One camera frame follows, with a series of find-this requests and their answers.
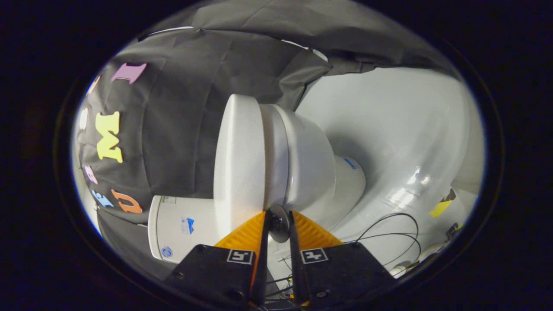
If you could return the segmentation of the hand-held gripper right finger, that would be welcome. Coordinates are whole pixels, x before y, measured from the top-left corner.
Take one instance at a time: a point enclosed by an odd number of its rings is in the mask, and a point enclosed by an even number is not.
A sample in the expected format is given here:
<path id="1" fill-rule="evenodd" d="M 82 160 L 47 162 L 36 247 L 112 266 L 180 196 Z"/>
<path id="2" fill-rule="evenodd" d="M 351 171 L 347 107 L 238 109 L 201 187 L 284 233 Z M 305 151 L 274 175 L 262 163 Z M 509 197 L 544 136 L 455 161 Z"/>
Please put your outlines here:
<path id="1" fill-rule="evenodd" d="M 395 286 L 361 243 L 343 243 L 298 211 L 290 211 L 289 220 L 293 296 L 302 307 L 350 308 Z"/>

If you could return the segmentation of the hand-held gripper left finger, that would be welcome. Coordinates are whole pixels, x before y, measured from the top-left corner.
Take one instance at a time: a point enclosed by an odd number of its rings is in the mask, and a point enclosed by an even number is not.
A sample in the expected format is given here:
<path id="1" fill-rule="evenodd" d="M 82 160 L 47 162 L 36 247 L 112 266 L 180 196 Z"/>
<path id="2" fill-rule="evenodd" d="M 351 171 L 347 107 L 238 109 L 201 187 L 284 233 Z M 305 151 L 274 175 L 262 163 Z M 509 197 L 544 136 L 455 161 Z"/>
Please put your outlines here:
<path id="1" fill-rule="evenodd" d="M 211 308 L 264 305 L 270 219 L 270 213 L 263 211 L 214 246 L 194 246 L 165 284 Z"/>

